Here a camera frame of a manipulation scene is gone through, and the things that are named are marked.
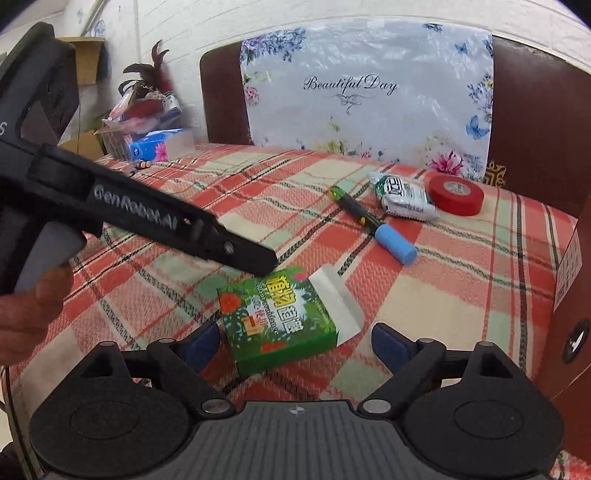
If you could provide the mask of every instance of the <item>marker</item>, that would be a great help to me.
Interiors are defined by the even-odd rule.
[[[417,257],[417,249],[387,223],[368,212],[351,195],[339,187],[331,187],[330,197],[343,210],[351,214],[368,234],[388,250],[402,265],[410,265]]]

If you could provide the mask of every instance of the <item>red tape roll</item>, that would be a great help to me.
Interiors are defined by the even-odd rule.
[[[437,208],[465,217],[480,213],[484,202],[484,192],[476,183],[452,175],[433,177],[427,193]]]

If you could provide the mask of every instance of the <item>white plastic packet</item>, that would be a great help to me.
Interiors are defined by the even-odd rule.
[[[422,182],[378,171],[369,174],[369,181],[386,213],[423,222],[439,218]]]

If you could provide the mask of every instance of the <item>pink flower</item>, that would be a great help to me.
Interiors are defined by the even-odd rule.
[[[166,145],[164,142],[156,145],[156,157],[154,161],[168,161],[168,154],[166,153]]]
[[[259,102],[258,91],[256,87],[250,85],[244,86],[244,98],[249,105],[257,105]]]
[[[441,173],[447,173],[449,175],[461,175],[461,170],[464,165],[462,158],[456,155],[452,150],[449,155],[439,154],[436,160],[431,160],[428,165],[432,170],[437,170]]]

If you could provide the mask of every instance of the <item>hand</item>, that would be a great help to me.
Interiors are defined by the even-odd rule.
[[[26,360],[47,336],[72,289],[70,264],[45,273],[28,293],[0,297],[0,365]]]

